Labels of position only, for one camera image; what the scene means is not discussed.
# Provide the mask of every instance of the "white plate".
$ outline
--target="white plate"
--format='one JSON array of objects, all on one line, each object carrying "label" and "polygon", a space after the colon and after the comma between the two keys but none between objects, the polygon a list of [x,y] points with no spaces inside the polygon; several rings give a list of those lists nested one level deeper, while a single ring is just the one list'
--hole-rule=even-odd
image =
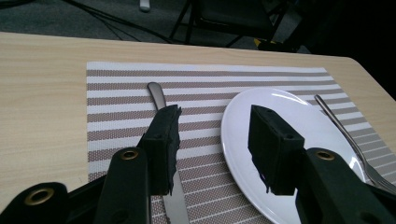
[{"label": "white plate", "polygon": [[308,102],[286,91],[257,88],[237,94],[227,105],[221,122],[221,143],[228,167],[250,202],[275,223],[301,223],[294,196],[275,196],[266,187],[248,151],[251,105],[274,110],[304,139],[304,148],[323,147],[338,153],[364,181],[356,154],[332,122]]}]

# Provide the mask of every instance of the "knife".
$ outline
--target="knife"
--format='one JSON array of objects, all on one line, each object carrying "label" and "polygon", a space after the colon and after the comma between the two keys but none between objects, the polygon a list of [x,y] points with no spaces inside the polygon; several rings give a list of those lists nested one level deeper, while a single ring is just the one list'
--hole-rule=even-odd
[{"label": "knife", "polygon": [[[148,90],[154,100],[157,111],[166,106],[165,96],[161,85],[157,82],[150,82]],[[163,196],[166,218],[168,223],[187,224],[190,223],[187,214],[186,202],[184,201],[183,188],[181,187],[180,175],[178,170],[174,174],[174,187],[172,196],[170,194]]]}]

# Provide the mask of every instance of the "cable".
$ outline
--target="cable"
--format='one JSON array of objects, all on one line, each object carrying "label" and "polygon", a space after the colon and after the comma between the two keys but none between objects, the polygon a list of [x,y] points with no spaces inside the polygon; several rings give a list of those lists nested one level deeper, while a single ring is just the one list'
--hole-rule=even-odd
[{"label": "cable", "polygon": [[9,8],[9,7],[17,7],[24,4],[31,3],[35,0],[14,0],[14,1],[1,1],[0,9]]},{"label": "cable", "polygon": [[152,30],[150,30],[148,28],[145,28],[143,26],[134,24],[134,23],[132,23],[130,21],[126,21],[124,19],[121,19],[121,18],[118,18],[116,16],[113,16],[113,15],[110,15],[108,13],[105,13],[104,11],[98,10],[98,9],[96,9],[94,7],[89,7],[89,6],[83,5],[81,3],[75,2],[73,0],[63,0],[63,1],[68,3],[68,4],[70,4],[70,5],[72,5],[72,6],[74,6],[74,7],[80,8],[80,9],[90,13],[91,15],[94,14],[94,15],[96,15],[98,17],[107,19],[109,21],[114,21],[114,22],[117,22],[119,24],[127,25],[127,26],[133,27],[135,29],[139,29],[141,31],[144,31],[146,33],[149,33],[151,35],[155,35],[155,36],[159,37],[160,39],[162,39],[163,41],[165,41],[168,44],[172,44],[171,40],[168,37],[166,37],[164,35],[160,35],[160,34],[154,32],[154,31],[152,31]]},{"label": "cable", "polygon": [[118,30],[118,31],[120,31],[120,32],[122,32],[122,33],[124,33],[125,35],[128,35],[129,37],[133,38],[134,40],[136,40],[136,41],[138,41],[138,42],[141,42],[141,41],[140,41],[139,39],[137,39],[135,36],[126,33],[125,31],[121,30],[121,29],[118,28],[117,26],[114,26],[114,25],[108,23],[107,21],[102,20],[101,18],[99,18],[99,17],[98,17],[97,15],[95,15],[94,13],[91,13],[91,12],[90,12],[90,14],[91,14],[93,17],[95,17],[97,20],[101,21],[101,22],[107,27],[107,29],[110,30],[111,33],[113,33],[119,40],[123,40],[123,39],[122,39],[113,29],[116,29],[116,30]]}]

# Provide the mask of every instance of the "wooden table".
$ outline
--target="wooden table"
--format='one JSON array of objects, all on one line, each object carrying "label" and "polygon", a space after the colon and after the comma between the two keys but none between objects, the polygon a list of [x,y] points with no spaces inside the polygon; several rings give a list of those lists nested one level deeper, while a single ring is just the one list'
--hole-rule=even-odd
[{"label": "wooden table", "polygon": [[37,183],[87,183],[91,61],[324,67],[396,152],[395,101],[350,58],[0,33],[1,210]]}]

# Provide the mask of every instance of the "fork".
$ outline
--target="fork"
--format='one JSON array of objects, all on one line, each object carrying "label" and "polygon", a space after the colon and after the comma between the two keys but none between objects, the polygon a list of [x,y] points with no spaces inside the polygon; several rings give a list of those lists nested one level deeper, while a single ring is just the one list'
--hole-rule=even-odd
[{"label": "fork", "polygon": [[340,120],[334,115],[334,113],[326,105],[324,100],[319,95],[315,95],[315,100],[318,102],[318,104],[324,110],[324,112],[328,115],[330,120],[335,124],[335,126],[337,126],[340,132],[344,135],[348,143],[352,146],[355,153],[359,156],[359,158],[361,159],[361,163],[363,164],[364,172],[373,181],[374,185],[379,189],[383,189],[389,193],[396,195],[396,186],[388,182],[387,179],[385,179],[382,175],[380,175],[378,171],[372,165],[370,165],[370,163],[364,157],[361,148],[358,146],[358,144],[349,134],[347,129],[341,124]]}]

